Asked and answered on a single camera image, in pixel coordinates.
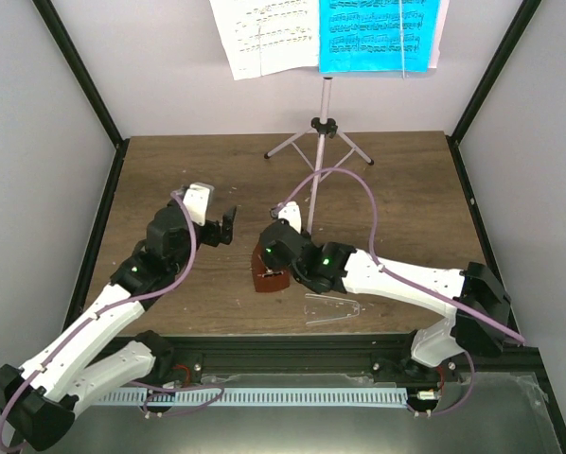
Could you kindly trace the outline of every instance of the wooden table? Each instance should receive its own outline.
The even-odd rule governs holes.
[[[134,137],[90,286],[94,301],[118,264],[145,237],[147,224],[168,202],[171,190],[204,182],[216,187],[210,219],[239,207],[230,246],[202,246],[192,273],[124,333],[152,329],[166,335],[404,332],[434,323],[425,309],[366,295],[332,295],[356,300],[360,315],[348,320],[309,323],[319,303],[296,283],[281,292],[254,292],[250,257],[259,233],[269,225],[269,209],[283,201],[309,174],[292,149],[264,160],[265,151],[288,134]],[[464,268],[483,262],[479,241],[442,132],[351,134],[376,164],[357,155],[345,167],[358,172],[376,196],[380,221],[379,256],[438,268]],[[314,159],[316,135],[298,145]],[[325,165],[348,148],[327,140]],[[296,201],[308,214],[308,187]],[[361,187],[345,175],[331,175],[319,186],[314,223],[316,242],[338,241],[367,248],[372,215]],[[324,306],[324,314],[330,308]]]

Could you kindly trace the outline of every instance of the black bracket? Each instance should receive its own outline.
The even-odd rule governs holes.
[[[318,116],[315,116],[310,121],[310,126],[315,128],[319,135],[326,134],[329,136],[330,139],[333,139],[336,136],[336,132],[338,130],[338,125],[336,125],[336,120],[333,118],[328,118],[327,123],[321,123],[321,120]]]
[[[348,257],[357,251],[353,246],[329,242],[317,247],[310,235],[296,232],[286,219],[278,219],[264,229],[259,244],[267,268],[287,269],[297,282],[315,293],[346,293],[342,278],[346,277]]]
[[[459,300],[504,326],[510,317],[510,297],[493,272],[479,263],[470,262],[463,271],[465,280]],[[455,315],[451,330],[455,341],[472,355],[496,358],[504,349],[504,333],[470,316],[461,309]]]
[[[0,414],[25,380],[22,371],[5,364],[0,369]],[[44,397],[45,389],[27,387],[8,415],[8,422],[22,432],[37,451],[56,444],[75,422],[73,408],[78,398],[66,395],[60,402]]]
[[[233,224],[237,215],[237,206],[230,208],[222,216],[222,224],[214,220],[206,220],[200,230],[202,244],[217,247],[219,244],[230,244],[233,241]]]
[[[150,353],[155,358],[152,370],[147,376],[143,377],[142,381],[157,384],[166,383],[164,380],[173,365],[173,346],[165,338],[151,330],[140,333],[133,339],[149,347]]]

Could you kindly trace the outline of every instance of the sheet music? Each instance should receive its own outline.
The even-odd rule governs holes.
[[[235,80],[318,64],[318,0],[210,1]]]
[[[320,1],[321,72],[428,70],[439,0]]]
[[[441,56],[439,47],[441,45],[441,38],[443,37],[443,27],[445,26],[445,19],[447,19],[447,9],[450,7],[450,0],[441,0],[441,5],[438,8],[436,15],[436,31],[434,32],[433,51],[431,52],[431,61],[428,64],[429,68],[436,68],[438,59]]]

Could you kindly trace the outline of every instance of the white wall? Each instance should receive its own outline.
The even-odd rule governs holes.
[[[520,2],[451,0],[434,76],[337,78],[331,116],[345,131],[451,133]],[[316,68],[233,81],[208,0],[54,4],[124,136],[296,132],[318,114]]]
[[[518,323],[566,420],[566,1],[541,3],[462,154]]]
[[[0,366],[61,331],[113,152],[32,2],[0,1]]]

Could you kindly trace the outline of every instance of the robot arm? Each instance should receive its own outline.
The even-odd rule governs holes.
[[[271,270],[288,269],[293,278],[317,293],[366,293],[425,307],[443,319],[414,333],[411,360],[434,368],[441,361],[463,351],[482,357],[502,353],[504,334],[469,314],[418,288],[380,272],[366,251],[351,245],[329,242],[315,245],[300,229],[295,202],[277,213],[278,219],[260,235],[262,260]],[[504,287],[485,266],[470,263],[465,271],[438,270],[380,259],[388,270],[434,290],[449,299],[507,324],[510,298]]]
[[[124,327],[157,301],[134,301],[133,296],[172,284],[190,257],[189,228],[201,244],[230,244],[236,207],[222,224],[205,219],[213,187],[194,183],[177,194],[183,198],[192,225],[186,224],[176,201],[159,210],[147,227],[146,239],[111,277],[109,284],[74,323],[41,353],[19,368],[0,369],[0,412],[23,383],[30,380],[8,415],[8,422],[38,450],[54,445],[75,418],[105,393],[147,375],[163,375],[171,368],[172,349],[155,333],[142,333],[119,352],[88,366]],[[132,299],[121,306],[114,303]],[[62,349],[45,364],[57,349]]]

